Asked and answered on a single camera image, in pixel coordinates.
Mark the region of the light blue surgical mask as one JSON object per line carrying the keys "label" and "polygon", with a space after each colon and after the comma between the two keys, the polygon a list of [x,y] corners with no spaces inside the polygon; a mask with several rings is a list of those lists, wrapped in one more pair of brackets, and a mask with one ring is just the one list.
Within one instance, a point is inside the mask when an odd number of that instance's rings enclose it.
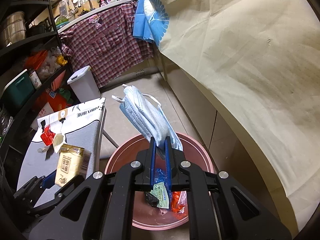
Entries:
{"label": "light blue surgical mask", "polygon": [[131,124],[147,141],[155,140],[161,158],[165,158],[165,140],[170,138],[173,149],[182,151],[183,145],[163,112],[161,103],[149,94],[143,94],[135,86],[123,84],[124,97],[112,96]]}

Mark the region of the beige tissue pack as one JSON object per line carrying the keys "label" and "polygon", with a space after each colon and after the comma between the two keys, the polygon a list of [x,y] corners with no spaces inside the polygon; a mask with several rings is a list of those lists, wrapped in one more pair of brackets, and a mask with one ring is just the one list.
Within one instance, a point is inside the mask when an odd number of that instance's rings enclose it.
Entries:
{"label": "beige tissue pack", "polygon": [[91,153],[83,147],[63,144],[59,150],[55,185],[63,187],[78,175],[86,178],[90,157]]}

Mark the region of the red torn carton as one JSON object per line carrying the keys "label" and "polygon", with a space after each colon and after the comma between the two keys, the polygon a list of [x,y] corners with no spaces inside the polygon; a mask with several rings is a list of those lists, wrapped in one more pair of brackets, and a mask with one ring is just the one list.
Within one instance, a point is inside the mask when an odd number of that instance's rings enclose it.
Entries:
{"label": "red torn carton", "polygon": [[50,146],[53,143],[55,133],[51,131],[50,125],[44,127],[40,137],[46,146]]}

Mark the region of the cream paper napkin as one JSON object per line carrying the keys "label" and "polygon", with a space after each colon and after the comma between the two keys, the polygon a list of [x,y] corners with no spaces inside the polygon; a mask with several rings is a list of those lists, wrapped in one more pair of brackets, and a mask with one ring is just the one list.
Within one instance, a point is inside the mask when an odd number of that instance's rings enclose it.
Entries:
{"label": "cream paper napkin", "polygon": [[66,143],[65,135],[62,133],[56,134],[53,141],[52,141],[52,146],[53,146],[54,152],[59,153],[61,146],[65,143]]}

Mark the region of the white plastic trash bin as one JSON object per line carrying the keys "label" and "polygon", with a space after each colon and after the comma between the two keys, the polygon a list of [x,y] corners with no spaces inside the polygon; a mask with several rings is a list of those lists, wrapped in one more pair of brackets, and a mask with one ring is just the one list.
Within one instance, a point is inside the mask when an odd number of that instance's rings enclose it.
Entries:
{"label": "white plastic trash bin", "polygon": [[86,102],[101,97],[90,66],[85,66],[74,72],[67,80],[67,84],[70,85],[80,102]]}

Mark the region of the blue plastic wrapper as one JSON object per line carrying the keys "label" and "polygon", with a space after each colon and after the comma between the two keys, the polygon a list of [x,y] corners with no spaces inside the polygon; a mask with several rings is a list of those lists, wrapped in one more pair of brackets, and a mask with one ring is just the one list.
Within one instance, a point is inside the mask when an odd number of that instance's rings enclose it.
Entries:
{"label": "blue plastic wrapper", "polygon": [[167,178],[166,172],[163,169],[161,168],[156,169],[154,183],[155,184],[163,183],[165,187],[168,186],[168,178]]}

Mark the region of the green paper wrapper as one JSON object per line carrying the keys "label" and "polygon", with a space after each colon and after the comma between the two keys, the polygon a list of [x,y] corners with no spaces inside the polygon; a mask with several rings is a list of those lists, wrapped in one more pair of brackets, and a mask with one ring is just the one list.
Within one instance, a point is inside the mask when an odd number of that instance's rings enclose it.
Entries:
{"label": "green paper wrapper", "polygon": [[160,209],[169,209],[170,199],[163,182],[154,184],[150,193],[158,199],[156,207]]}

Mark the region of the orange snack wrapper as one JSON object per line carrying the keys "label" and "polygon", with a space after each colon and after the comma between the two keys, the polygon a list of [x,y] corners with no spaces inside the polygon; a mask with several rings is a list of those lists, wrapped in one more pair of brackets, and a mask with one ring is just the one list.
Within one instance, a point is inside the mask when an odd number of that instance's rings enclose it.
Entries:
{"label": "orange snack wrapper", "polygon": [[187,206],[187,192],[178,191],[172,193],[171,210],[174,213],[184,213]]}

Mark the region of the small white cardboard box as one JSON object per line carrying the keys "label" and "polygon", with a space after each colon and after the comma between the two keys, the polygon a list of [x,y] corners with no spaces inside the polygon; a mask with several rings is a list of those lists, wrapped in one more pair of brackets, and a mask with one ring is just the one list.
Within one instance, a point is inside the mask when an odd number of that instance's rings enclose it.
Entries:
{"label": "small white cardboard box", "polygon": [[38,148],[37,149],[37,151],[39,152],[39,153],[46,153],[47,151],[48,151],[48,147],[44,147],[44,148]]}

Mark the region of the red orange plastic bag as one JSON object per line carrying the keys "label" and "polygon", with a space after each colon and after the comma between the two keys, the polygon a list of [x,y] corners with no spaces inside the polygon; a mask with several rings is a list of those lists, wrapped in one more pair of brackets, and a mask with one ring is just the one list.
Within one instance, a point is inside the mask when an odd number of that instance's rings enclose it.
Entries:
{"label": "red orange plastic bag", "polygon": [[34,109],[42,109],[46,103],[49,103],[50,107],[52,108],[53,112],[58,112],[65,108],[71,106],[70,103],[58,92],[54,92],[49,90],[48,88],[44,90],[40,96],[34,102]]}

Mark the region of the teal storage box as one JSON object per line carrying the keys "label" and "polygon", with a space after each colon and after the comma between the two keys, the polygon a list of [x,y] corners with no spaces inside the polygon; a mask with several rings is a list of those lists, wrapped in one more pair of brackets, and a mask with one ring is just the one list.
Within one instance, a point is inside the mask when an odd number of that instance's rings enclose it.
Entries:
{"label": "teal storage box", "polygon": [[4,87],[2,94],[3,104],[10,107],[20,107],[33,91],[33,84],[27,70],[24,69]]}

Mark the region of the red plaid shirt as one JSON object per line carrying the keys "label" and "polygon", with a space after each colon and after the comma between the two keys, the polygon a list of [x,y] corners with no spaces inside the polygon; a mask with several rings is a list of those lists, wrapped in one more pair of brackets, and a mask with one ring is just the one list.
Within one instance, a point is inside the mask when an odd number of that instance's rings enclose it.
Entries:
{"label": "red plaid shirt", "polygon": [[153,57],[149,42],[133,36],[137,2],[94,14],[60,33],[74,71],[90,66],[98,88]]}

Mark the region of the white labelled jar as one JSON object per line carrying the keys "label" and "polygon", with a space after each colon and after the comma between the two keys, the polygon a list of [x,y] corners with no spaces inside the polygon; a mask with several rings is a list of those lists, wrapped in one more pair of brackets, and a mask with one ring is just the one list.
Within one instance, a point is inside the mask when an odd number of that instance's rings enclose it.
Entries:
{"label": "white labelled jar", "polygon": [[35,89],[38,89],[42,86],[42,82],[34,70],[30,71],[29,78]]}

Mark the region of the blue patterned cloth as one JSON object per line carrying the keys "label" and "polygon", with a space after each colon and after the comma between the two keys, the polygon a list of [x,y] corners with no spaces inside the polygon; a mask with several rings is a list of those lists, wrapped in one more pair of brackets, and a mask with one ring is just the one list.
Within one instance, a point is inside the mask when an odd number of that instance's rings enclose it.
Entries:
{"label": "blue patterned cloth", "polygon": [[160,0],[138,0],[133,36],[157,47],[169,27],[169,15]]}

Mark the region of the yellow toy figure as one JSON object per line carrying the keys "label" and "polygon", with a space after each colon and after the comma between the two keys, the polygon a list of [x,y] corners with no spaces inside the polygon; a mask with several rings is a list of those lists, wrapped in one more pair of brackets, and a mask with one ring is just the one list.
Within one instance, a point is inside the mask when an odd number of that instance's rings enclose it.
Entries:
{"label": "yellow toy figure", "polygon": [[58,55],[56,57],[56,63],[59,64],[60,66],[65,66],[68,63],[68,61],[65,60],[65,58],[62,55]]}

